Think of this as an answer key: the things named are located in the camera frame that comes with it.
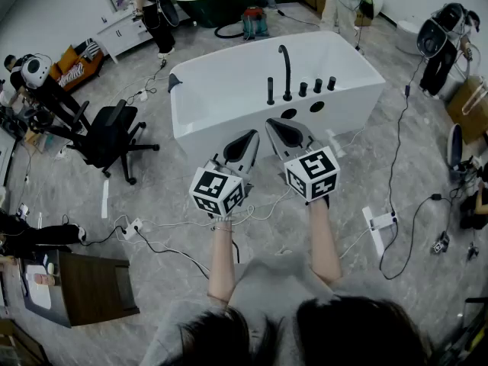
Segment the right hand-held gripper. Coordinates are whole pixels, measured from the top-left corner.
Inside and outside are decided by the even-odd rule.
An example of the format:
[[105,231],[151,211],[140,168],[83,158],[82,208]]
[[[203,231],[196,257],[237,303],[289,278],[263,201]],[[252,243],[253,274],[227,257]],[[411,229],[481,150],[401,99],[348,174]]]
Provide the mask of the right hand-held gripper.
[[266,120],[265,129],[274,153],[284,162],[287,185],[307,203],[337,188],[339,164],[330,147],[316,140],[307,126],[273,117]]

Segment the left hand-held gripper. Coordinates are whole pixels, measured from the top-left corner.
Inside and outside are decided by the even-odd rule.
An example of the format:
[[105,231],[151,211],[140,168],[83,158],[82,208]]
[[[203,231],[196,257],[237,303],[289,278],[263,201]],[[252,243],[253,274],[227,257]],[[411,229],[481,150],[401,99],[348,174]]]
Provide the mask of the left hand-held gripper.
[[204,167],[198,167],[189,189],[197,207],[214,217],[229,217],[249,196],[250,171],[260,144],[257,130],[234,133]]

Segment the person's right forearm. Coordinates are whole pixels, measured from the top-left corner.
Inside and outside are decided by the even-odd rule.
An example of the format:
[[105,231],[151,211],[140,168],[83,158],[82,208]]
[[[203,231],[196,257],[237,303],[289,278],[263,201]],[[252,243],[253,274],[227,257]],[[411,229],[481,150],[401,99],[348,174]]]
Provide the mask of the person's right forearm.
[[329,207],[324,199],[308,205],[311,234],[311,268],[325,283],[331,284],[342,276],[335,238],[329,219]]

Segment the person's left forearm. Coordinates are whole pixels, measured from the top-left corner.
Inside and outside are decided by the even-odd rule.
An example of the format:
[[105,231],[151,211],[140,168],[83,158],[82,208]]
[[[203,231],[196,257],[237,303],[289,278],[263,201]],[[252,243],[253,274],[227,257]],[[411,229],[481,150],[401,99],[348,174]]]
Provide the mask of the person's left forearm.
[[221,303],[228,303],[235,286],[232,220],[229,217],[220,217],[213,225],[212,259],[207,295]]

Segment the white bathtub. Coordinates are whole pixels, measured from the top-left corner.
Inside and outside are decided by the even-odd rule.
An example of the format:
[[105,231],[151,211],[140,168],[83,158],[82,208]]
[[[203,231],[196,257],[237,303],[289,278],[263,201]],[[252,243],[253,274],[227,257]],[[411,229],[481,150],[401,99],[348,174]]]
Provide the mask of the white bathtub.
[[[283,99],[284,57],[291,61],[291,101]],[[362,128],[386,82],[346,40],[331,31],[271,37],[219,50],[178,64],[171,73],[182,81],[170,92],[173,135],[188,161],[201,166],[224,140],[242,130],[257,130],[258,157],[273,154],[265,131],[272,117],[306,125],[315,138]],[[330,76],[335,90],[327,89]],[[267,105],[267,78],[274,79],[274,104]],[[316,94],[316,79],[323,80]],[[307,96],[298,95],[300,83]]]

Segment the dark green bathtub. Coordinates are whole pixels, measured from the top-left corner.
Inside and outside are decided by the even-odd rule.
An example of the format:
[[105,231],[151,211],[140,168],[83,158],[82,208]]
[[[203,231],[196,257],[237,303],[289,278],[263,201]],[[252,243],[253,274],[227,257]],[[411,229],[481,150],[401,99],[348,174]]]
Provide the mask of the dark green bathtub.
[[256,0],[175,0],[178,6],[200,26],[221,27],[241,20],[244,11]]

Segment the black curved faucet spout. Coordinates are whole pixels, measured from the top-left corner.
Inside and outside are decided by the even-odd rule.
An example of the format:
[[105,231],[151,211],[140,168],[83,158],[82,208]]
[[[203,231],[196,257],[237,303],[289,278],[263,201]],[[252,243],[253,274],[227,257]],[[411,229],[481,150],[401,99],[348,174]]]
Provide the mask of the black curved faucet spout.
[[291,61],[289,57],[289,53],[287,51],[287,47],[282,44],[278,47],[278,52],[281,53],[284,57],[284,64],[285,64],[285,90],[283,99],[285,101],[291,101]]

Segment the red and green vacuum cleaner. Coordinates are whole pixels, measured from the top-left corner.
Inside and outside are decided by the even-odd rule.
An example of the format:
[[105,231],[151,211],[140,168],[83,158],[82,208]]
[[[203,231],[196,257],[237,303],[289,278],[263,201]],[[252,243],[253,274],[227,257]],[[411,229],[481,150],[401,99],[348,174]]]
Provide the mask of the red and green vacuum cleaner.
[[257,6],[248,7],[242,14],[244,40],[268,37],[267,15]]

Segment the black office chair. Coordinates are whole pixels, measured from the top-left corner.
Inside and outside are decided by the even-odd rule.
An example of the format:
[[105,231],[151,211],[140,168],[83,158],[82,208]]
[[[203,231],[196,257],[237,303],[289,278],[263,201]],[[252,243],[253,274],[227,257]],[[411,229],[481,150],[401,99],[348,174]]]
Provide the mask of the black office chair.
[[69,148],[79,152],[87,165],[100,169],[106,178],[111,177],[109,168],[120,160],[126,182],[135,185],[136,179],[129,176],[127,154],[160,150],[158,144],[136,143],[136,133],[146,128],[145,122],[133,124],[136,115],[137,108],[127,105],[124,99],[115,106],[103,107],[93,122],[86,125],[85,135],[72,135]]

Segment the person's grey shirt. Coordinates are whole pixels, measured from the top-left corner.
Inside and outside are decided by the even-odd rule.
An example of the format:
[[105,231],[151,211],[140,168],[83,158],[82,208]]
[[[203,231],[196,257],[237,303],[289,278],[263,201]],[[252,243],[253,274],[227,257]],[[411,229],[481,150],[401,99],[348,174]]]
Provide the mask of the person's grey shirt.
[[226,305],[177,302],[140,366],[429,365],[429,341],[375,274],[326,284],[299,252],[238,272]]

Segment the white toilet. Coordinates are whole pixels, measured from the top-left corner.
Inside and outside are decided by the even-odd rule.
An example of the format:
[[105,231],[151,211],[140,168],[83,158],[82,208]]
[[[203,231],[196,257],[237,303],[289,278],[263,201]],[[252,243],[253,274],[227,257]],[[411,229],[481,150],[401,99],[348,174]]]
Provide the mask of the white toilet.
[[398,21],[396,25],[396,48],[404,53],[420,55],[416,43],[420,25],[411,21]]

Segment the white cabinet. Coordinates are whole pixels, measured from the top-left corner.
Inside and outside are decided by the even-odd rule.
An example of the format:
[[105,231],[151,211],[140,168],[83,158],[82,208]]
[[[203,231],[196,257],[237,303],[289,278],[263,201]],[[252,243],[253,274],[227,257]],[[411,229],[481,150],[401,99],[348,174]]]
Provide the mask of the white cabinet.
[[113,13],[95,37],[116,64],[120,54],[153,38],[141,18],[129,10]]

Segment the large black grey backpack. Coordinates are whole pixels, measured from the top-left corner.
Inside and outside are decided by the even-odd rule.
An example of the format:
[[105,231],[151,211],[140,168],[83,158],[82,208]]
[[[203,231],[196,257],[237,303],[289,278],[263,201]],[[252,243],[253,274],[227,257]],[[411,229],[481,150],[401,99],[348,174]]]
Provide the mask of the large black grey backpack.
[[463,5],[444,5],[421,26],[416,40],[418,51],[427,59],[436,56],[451,37],[461,40],[467,33],[466,23],[467,10]]

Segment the small black grey device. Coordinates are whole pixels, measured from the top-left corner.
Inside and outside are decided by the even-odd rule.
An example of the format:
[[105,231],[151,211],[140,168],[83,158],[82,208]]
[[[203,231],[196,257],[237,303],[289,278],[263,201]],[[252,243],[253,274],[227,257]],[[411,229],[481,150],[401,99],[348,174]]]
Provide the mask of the small black grey device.
[[447,252],[450,243],[450,237],[446,231],[443,231],[432,245],[432,254],[439,255]]

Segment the orange sofa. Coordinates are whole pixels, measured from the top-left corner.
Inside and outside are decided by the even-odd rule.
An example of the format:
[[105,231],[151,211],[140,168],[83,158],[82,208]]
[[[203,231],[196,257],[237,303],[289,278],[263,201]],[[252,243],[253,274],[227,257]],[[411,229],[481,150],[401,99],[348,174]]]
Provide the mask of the orange sofa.
[[69,46],[60,60],[50,68],[50,77],[65,91],[71,92],[93,76],[99,76],[104,53],[92,38],[78,46]]

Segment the brown wooden cabinet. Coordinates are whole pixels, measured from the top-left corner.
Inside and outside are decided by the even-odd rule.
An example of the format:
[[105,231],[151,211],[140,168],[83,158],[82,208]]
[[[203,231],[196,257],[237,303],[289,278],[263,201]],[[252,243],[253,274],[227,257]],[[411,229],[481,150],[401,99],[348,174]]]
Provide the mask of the brown wooden cabinet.
[[19,263],[27,310],[66,328],[103,323],[140,312],[127,260],[59,250]]

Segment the white round backpack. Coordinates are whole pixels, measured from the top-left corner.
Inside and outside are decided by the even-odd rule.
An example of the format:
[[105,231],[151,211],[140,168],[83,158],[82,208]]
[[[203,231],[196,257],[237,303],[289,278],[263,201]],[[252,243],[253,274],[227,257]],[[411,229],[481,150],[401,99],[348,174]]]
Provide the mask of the white round backpack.
[[31,89],[41,87],[50,74],[50,64],[41,56],[24,57],[21,75],[26,86]]

